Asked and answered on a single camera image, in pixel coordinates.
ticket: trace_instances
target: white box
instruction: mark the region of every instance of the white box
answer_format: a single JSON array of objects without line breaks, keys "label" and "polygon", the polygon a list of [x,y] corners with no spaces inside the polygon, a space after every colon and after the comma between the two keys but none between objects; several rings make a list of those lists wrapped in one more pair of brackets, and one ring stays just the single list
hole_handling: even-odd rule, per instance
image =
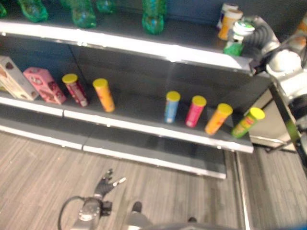
[{"label": "white box", "polygon": [[38,96],[36,89],[7,56],[0,56],[0,82],[15,98],[33,101]]}]

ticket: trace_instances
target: pringles can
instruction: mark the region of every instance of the pringles can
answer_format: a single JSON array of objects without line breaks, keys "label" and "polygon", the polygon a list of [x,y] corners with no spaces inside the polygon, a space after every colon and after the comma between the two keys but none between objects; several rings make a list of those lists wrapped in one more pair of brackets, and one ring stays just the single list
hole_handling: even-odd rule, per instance
[{"label": "pringles can", "polygon": [[78,76],[76,74],[66,74],[62,77],[62,81],[65,83],[69,93],[72,95],[76,103],[78,103],[82,107],[88,105],[85,91],[79,83]]},{"label": "pringles can", "polygon": [[164,121],[172,123],[175,120],[180,94],[177,91],[170,91],[166,94],[166,107],[164,113]]},{"label": "pringles can", "polygon": [[205,127],[206,133],[214,135],[232,112],[233,109],[230,105],[225,103],[218,104],[217,109]]},{"label": "pringles can", "polygon": [[259,108],[251,108],[249,113],[233,128],[231,135],[240,138],[244,136],[257,122],[265,117],[264,111]]},{"label": "pringles can", "polygon": [[199,95],[192,98],[192,103],[186,118],[186,125],[193,128],[196,126],[198,119],[207,104],[207,100]]},{"label": "pringles can", "polygon": [[106,112],[113,112],[115,106],[107,80],[104,78],[97,78],[93,81],[93,86],[104,110]]}]

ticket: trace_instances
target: white bottle cap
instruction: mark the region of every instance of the white bottle cap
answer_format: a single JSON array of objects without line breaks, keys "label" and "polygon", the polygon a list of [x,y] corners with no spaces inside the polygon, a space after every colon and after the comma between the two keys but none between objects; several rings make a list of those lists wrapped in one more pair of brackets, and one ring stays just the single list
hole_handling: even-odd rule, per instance
[{"label": "white bottle cap", "polygon": [[223,3],[223,6],[222,6],[222,10],[225,11],[225,12],[228,11],[228,10],[237,10],[238,8],[239,8],[238,5],[232,4],[232,3],[227,3],[227,2]]},{"label": "white bottle cap", "polygon": [[225,13],[225,17],[227,18],[233,18],[233,19],[240,19],[243,16],[243,12],[239,10],[228,10]]}]

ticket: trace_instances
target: snack box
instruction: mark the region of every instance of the snack box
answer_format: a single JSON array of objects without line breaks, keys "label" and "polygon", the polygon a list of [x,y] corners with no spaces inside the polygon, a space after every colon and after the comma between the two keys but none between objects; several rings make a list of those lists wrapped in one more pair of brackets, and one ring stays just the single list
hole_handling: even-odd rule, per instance
[{"label": "snack box", "polygon": [[24,75],[46,102],[62,104],[66,100],[47,69],[29,67]]},{"label": "snack box", "polygon": [[7,56],[0,56],[0,82],[15,98],[33,101],[38,92]]}]

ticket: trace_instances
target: bottle cap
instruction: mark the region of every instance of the bottle cap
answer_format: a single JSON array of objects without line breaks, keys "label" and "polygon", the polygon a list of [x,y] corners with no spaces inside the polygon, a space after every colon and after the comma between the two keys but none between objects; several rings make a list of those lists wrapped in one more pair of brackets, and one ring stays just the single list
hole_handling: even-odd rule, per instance
[{"label": "bottle cap", "polygon": [[237,21],[235,22],[233,30],[237,35],[246,36],[251,34],[255,30],[255,27],[248,22]]},{"label": "bottle cap", "polygon": [[222,114],[224,114],[224,115],[226,115],[226,116],[231,115],[232,112],[233,112],[232,107],[231,107],[230,105],[226,104],[226,103],[220,103],[220,104],[218,104],[217,110],[218,110],[220,113],[222,113]]},{"label": "bottle cap", "polygon": [[225,17],[233,18],[236,20],[242,18],[242,16],[243,16],[243,12],[239,10],[230,9],[230,10],[227,10],[225,13]]},{"label": "bottle cap", "polygon": [[177,91],[170,91],[166,94],[166,99],[177,102],[180,100],[180,94]]},{"label": "bottle cap", "polygon": [[250,114],[257,120],[262,120],[265,117],[265,113],[262,109],[253,107],[249,110]]},{"label": "bottle cap", "polygon": [[74,83],[76,82],[78,79],[78,76],[74,73],[69,73],[69,74],[65,74],[63,77],[62,77],[62,81],[65,83],[65,84],[70,84],[70,83]]},{"label": "bottle cap", "polygon": [[104,78],[97,78],[93,81],[94,88],[105,88],[107,87],[107,80]]},{"label": "bottle cap", "polygon": [[207,100],[203,96],[196,95],[192,98],[192,103],[199,107],[204,107],[207,104]]},{"label": "bottle cap", "polygon": [[228,3],[228,2],[223,3],[223,6],[222,6],[222,10],[223,11],[228,11],[230,9],[237,10],[238,8],[239,8],[238,5],[232,4],[232,3]]}]

